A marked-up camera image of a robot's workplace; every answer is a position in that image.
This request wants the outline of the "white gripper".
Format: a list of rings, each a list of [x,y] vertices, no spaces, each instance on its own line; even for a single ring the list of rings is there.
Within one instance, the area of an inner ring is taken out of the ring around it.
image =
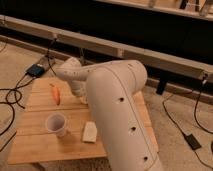
[[[72,81],[71,82],[71,92],[76,97],[81,97],[81,102],[83,104],[88,104],[85,83],[82,81]]]

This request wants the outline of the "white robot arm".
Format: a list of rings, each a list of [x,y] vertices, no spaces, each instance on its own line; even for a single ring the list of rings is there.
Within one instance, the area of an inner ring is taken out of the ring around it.
[[[75,96],[85,96],[112,171],[164,171],[133,95],[147,71],[137,60],[83,66],[75,58],[56,69]]]

